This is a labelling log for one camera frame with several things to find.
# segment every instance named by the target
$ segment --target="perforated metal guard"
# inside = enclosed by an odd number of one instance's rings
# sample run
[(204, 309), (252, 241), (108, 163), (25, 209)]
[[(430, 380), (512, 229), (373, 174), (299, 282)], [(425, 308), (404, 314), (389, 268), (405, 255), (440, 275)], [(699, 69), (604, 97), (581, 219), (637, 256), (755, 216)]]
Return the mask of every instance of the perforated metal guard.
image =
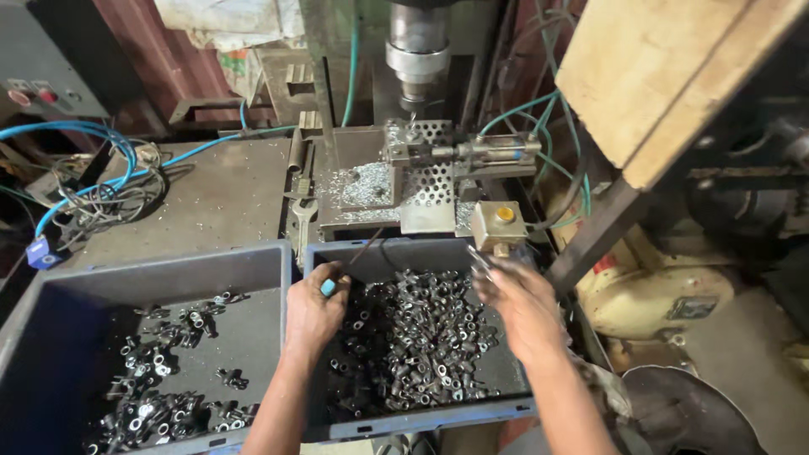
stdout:
[(448, 120), (420, 120), (415, 123), (416, 131), (421, 131), (430, 145), (448, 146), (452, 136), (452, 122)]
[[(450, 143), (450, 121), (417, 121), (415, 128), (433, 145)], [(452, 166), (413, 166), (405, 173), (402, 188), (401, 232), (453, 232), (455, 230), (455, 186)]]

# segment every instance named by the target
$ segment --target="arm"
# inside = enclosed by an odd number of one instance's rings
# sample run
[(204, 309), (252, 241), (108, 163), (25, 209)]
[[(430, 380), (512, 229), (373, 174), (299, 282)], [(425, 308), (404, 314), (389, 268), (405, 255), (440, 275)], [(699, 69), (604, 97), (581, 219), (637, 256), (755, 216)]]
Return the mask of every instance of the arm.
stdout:
[(336, 263), (322, 264), (290, 288), (281, 360), (244, 441), (242, 455), (300, 453), (309, 380), (320, 353), (340, 328), (349, 295), (347, 276), (337, 284), (331, 298), (320, 293), (323, 281), (336, 272)]
[(478, 279), (481, 299), (506, 327), (508, 344), (525, 367), (554, 455), (617, 455), (590, 392), (565, 348), (553, 288), (534, 270), (495, 260), (491, 282)]

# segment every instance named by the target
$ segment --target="metal workbench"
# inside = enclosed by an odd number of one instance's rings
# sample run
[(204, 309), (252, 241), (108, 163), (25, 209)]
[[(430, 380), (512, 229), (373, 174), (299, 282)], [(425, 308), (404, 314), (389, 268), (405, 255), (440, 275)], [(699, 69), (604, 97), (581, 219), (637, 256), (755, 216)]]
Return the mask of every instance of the metal workbench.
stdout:
[[(290, 143), (286, 138), (224, 142), (172, 166), (168, 195), (155, 213), (95, 234), (58, 268), (102, 266), (277, 239)], [(179, 155), (199, 145), (161, 144), (160, 149)], [(114, 173), (116, 168), (112, 164), (108, 169)]]

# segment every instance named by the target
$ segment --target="hand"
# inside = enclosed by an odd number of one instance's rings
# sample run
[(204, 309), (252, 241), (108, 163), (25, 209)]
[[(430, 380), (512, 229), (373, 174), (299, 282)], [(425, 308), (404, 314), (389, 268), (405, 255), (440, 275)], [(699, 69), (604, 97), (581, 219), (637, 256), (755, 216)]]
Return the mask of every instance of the hand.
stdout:
[(351, 278), (344, 275), (330, 298), (320, 291), (327, 278), (334, 279), (339, 262), (320, 264), (305, 279), (290, 287), (286, 295), (285, 352), (317, 361), (329, 340), (334, 337), (345, 315)]
[(481, 300), (497, 309), (514, 355), (528, 368), (551, 354), (564, 353), (564, 327), (547, 280), (518, 262), (493, 258), (502, 270), (491, 281), (476, 276), (472, 284)]

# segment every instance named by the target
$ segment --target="man's left hand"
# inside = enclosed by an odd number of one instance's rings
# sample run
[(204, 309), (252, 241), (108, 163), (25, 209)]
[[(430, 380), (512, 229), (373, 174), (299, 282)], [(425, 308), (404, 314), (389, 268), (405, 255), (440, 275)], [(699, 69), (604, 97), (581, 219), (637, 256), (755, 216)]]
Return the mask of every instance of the man's left hand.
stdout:
[(290, 287), (286, 295), (285, 351), (317, 361), (329, 340), (334, 337), (345, 315), (351, 278), (337, 282), (334, 294), (326, 298), (320, 286), (327, 278), (335, 278), (339, 262), (320, 264), (305, 279)]

